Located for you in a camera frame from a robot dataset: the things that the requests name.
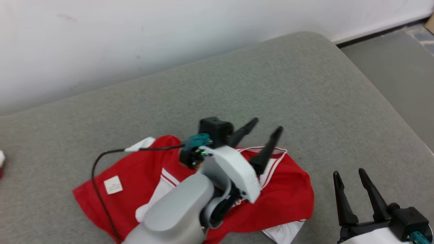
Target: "white wall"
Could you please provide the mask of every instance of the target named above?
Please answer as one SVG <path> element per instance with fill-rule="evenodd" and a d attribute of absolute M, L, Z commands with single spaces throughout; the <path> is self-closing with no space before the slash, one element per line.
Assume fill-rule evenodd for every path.
<path fill-rule="evenodd" d="M 433 0 L 0 0 L 0 114 L 301 30 L 334 42 Z"/>

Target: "clothing tag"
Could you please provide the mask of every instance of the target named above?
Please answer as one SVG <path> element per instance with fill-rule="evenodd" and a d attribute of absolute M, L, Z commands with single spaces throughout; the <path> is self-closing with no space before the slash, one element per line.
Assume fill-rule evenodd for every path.
<path fill-rule="evenodd" d="M 113 194 L 123 190 L 119 176 L 115 176 L 104 181 L 104 185 L 105 189 L 107 190 L 107 194 Z"/>

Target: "red and white garment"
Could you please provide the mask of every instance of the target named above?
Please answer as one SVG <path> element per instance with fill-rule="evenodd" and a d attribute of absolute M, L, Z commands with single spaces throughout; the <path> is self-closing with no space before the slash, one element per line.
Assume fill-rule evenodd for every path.
<path fill-rule="evenodd" d="M 181 144 L 171 135 L 158 138 L 151 147 Z M 249 160 L 262 147 L 240 148 Z M 146 211 L 158 199 L 171 191 L 188 176 L 196 173 L 179 163 L 179 150 L 135 152 L 119 160 L 96 177 L 97 186 L 121 239 L 143 221 Z M 118 176 L 123 190 L 107 194 L 104 181 Z M 223 224 L 209 230 L 206 244 L 219 243 L 229 232 L 262 230 L 278 244 L 289 244 L 300 230 L 303 221 L 312 216 L 313 190 L 309 175 L 287 154 L 276 148 L 265 172 L 260 176 L 261 195 L 257 201 L 238 201 L 223 220 Z M 73 191 L 86 216 L 113 238 L 113 232 L 102 206 L 88 181 Z"/>

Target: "cardboard box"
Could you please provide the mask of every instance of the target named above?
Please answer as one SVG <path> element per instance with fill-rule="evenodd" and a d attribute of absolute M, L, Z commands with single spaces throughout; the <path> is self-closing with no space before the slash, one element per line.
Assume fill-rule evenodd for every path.
<path fill-rule="evenodd" d="M 434 14 L 431 16 L 431 18 L 425 24 L 425 28 L 434 34 Z"/>

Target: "black baseboard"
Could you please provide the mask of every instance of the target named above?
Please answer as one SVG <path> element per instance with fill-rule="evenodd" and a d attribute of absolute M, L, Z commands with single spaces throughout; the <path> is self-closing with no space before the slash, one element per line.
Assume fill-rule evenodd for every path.
<path fill-rule="evenodd" d="M 413 21 L 413 22 L 410 22 L 410 23 L 407 23 L 407 24 L 403 24 L 403 25 L 400 25 L 400 26 L 397 26 L 397 27 L 393 27 L 393 28 L 390 28 L 390 29 L 387 29 L 387 30 L 383 30 L 383 31 L 380 31 L 380 32 L 377 32 L 377 33 L 374 33 L 374 34 L 370 34 L 370 35 L 367 35 L 367 36 L 362 36 L 362 37 L 359 37 L 357 39 L 354 39 L 354 40 L 351 40 L 351 41 L 348 41 L 348 42 L 337 44 L 336 46 L 338 48 L 343 48 L 343 47 L 346 47 L 346 46 L 349 46 L 349 45 L 352 45 L 352 44 L 356 44 L 356 43 L 359 43 L 359 42 L 362 42 L 362 41 L 366 41 L 366 40 L 374 38 L 374 37 L 385 35 L 387 33 L 390 33 L 390 32 L 393 32 L 393 31 L 396 31 L 396 30 L 399 30 L 399 29 L 402 29 L 404 27 L 414 26 L 414 25 L 417 25 L 417 24 L 420 24 L 420 23 L 426 23 L 428 21 L 428 19 L 429 19 L 429 17 L 423 18 L 421 20 L 416 20 L 416 21 Z"/>

